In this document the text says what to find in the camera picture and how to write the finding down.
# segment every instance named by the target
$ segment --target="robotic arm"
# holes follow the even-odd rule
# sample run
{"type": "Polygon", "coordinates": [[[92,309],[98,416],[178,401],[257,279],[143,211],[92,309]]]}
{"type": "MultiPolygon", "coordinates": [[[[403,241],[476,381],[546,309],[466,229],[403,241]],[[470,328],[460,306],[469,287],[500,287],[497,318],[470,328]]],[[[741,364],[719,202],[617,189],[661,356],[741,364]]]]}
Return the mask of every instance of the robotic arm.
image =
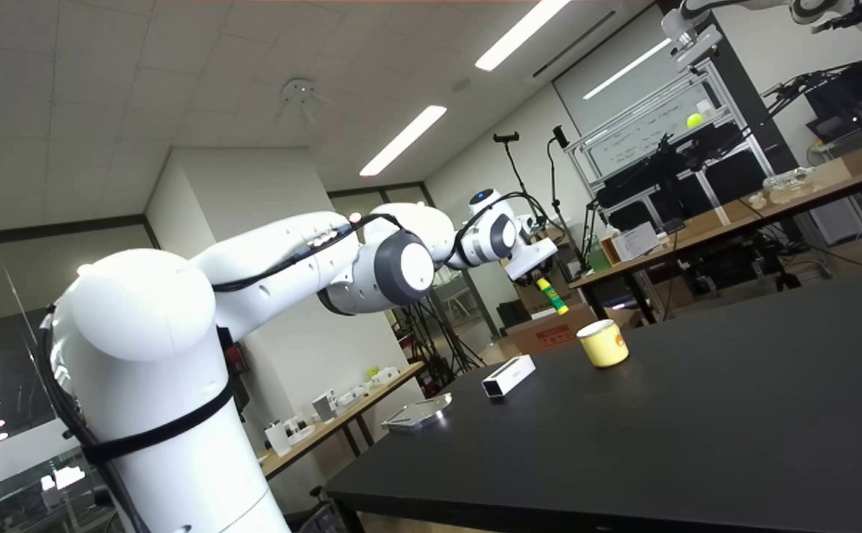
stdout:
{"type": "Polygon", "coordinates": [[[814,25],[811,34],[846,26],[862,29],[862,0],[682,0],[682,7],[663,19],[663,34],[682,45],[682,37],[691,34],[698,19],[719,7],[788,7],[793,25],[814,25]]]}
{"type": "Polygon", "coordinates": [[[39,336],[39,374],[134,533],[283,533],[288,521],[243,435],[217,328],[239,342],[319,297],[338,315],[427,297],[434,267],[553,256],[480,192],[470,219],[424,205],[366,217],[306,214],[223,241],[192,260],[157,248],[109,256],[58,297],[39,336]]]}
{"type": "Polygon", "coordinates": [[[232,342],[313,293],[334,315],[374,315],[427,299],[437,267],[507,260],[514,281],[546,263],[556,245],[537,241],[507,198],[476,192],[460,230],[427,205],[383,205],[360,219],[291,217],[223,241],[192,263],[211,279],[217,322],[232,342]]]}

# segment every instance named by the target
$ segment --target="black table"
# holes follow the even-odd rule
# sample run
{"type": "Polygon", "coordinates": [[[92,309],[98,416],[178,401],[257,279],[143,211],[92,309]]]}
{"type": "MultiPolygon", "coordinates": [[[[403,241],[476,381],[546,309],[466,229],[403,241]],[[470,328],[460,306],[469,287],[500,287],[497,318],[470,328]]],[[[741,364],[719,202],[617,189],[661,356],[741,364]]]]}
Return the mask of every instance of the black table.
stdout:
{"type": "Polygon", "coordinates": [[[492,531],[862,531],[862,275],[628,333],[630,359],[482,371],[442,427],[326,482],[344,510],[492,531]]]}

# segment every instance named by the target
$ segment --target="tennis ball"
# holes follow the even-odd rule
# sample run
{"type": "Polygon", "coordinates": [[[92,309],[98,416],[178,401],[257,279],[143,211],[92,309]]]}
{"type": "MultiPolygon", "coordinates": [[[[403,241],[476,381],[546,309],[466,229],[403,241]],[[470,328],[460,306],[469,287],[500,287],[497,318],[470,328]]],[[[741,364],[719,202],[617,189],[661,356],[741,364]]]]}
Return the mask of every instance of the tennis ball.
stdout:
{"type": "Polygon", "coordinates": [[[701,125],[704,125],[704,116],[701,112],[686,116],[686,130],[695,130],[701,125]]]}

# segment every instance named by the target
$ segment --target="wall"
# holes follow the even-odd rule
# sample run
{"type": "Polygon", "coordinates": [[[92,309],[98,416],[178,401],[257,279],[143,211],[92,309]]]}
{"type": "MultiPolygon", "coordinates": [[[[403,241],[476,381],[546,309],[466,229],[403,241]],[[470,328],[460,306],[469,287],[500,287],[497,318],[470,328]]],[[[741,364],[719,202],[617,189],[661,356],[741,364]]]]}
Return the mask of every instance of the wall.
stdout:
{"type": "MultiPolygon", "coordinates": [[[[211,236],[235,236],[283,217],[331,211],[331,202],[298,148],[178,148],[152,202],[152,225],[162,248],[200,248],[211,236]]],[[[313,297],[288,309],[245,337],[252,407],[245,417],[263,429],[291,417],[329,389],[346,389],[371,364],[403,368],[406,359],[383,315],[334,318],[313,297]]],[[[380,402],[371,427],[403,402],[420,401],[414,386],[380,402]]],[[[273,481],[283,510],[298,510],[326,475],[350,463],[346,444],[331,439],[312,460],[273,481]]]]}
{"type": "Polygon", "coordinates": [[[217,244],[212,229],[206,225],[200,205],[184,174],[184,165],[168,156],[160,185],[144,208],[162,248],[192,257],[205,245],[217,244]]]}
{"type": "MultiPolygon", "coordinates": [[[[716,8],[716,20],[748,72],[759,94],[803,72],[862,59],[862,34],[839,29],[811,37],[809,26],[797,26],[788,19],[785,7],[760,11],[726,7],[716,8]]],[[[805,97],[777,116],[777,125],[800,162],[805,162],[805,151],[814,143],[805,122],[811,122],[811,108],[805,97]]]]}
{"type": "MultiPolygon", "coordinates": [[[[529,102],[523,102],[497,127],[492,127],[492,134],[517,130],[522,139],[513,146],[513,156],[517,162],[517,173],[528,189],[543,202],[543,208],[550,217],[553,211],[550,211],[550,177],[547,177],[546,143],[550,139],[550,127],[556,125],[574,139],[574,125],[565,116],[553,90],[547,87],[537,91],[529,102]]],[[[451,161],[445,170],[427,177],[427,189],[433,202],[445,214],[451,214],[452,222],[469,219],[469,198],[476,189],[486,189],[486,188],[500,189],[500,192],[517,189],[513,165],[504,148],[492,143],[492,134],[470,143],[457,161],[451,161]]],[[[553,170],[556,170],[556,196],[559,196],[562,217],[571,229],[577,229],[574,235],[581,236],[587,189],[559,148],[553,148],[553,170]]],[[[497,263],[470,269],[470,279],[480,287],[480,297],[494,321],[497,321],[500,303],[517,299],[513,291],[513,281],[504,275],[497,263]]]]}
{"type": "Polygon", "coordinates": [[[621,72],[636,56],[648,54],[658,42],[663,11],[648,7],[630,25],[626,25],[612,39],[600,47],[588,51],[581,63],[574,63],[565,75],[553,81],[556,94],[565,102],[565,109],[574,116],[574,127],[581,137],[596,134],[603,122],[611,122],[626,108],[636,103],[648,91],[661,90],[673,76],[679,76],[676,59],[670,47],[658,51],[603,91],[584,102],[584,94],[600,82],[606,82],[617,72],[621,72]]]}

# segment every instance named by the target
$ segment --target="floor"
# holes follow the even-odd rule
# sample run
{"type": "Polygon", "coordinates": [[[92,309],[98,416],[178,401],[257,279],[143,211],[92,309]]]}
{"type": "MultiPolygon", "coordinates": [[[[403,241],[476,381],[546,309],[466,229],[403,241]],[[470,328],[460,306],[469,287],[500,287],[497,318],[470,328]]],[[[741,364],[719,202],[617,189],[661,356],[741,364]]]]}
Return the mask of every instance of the floor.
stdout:
{"type": "MultiPolygon", "coordinates": [[[[803,256],[791,256],[785,257],[788,273],[800,275],[803,284],[823,284],[827,279],[821,275],[821,267],[828,279],[845,279],[845,275],[862,275],[862,236],[849,241],[849,244],[839,244],[833,248],[821,248],[821,253],[803,253],[803,256]]],[[[711,299],[695,299],[695,303],[663,303],[670,318],[683,318],[683,315],[698,315],[698,312],[711,312],[719,306],[735,306],[753,297],[769,297],[777,293],[772,281],[747,281],[738,287],[728,287],[711,299]]],[[[480,337],[489,328],[482,322],[466,322],[460,327],[460,336],[470,336],[470,343],[480,347],[480,337]]],[[[509,342],[492,342],[482,350],[476,350],[482,361],[497,364],[507,356],[514,356],[517,350],[509,342]]],[[[427,524],[427,521],[406,521],[406,518],[389,518],[389,516],[360,516],[363,531],[366,533],[474,533],[469,527],[448,527],[448,524],[427,524]]]]}

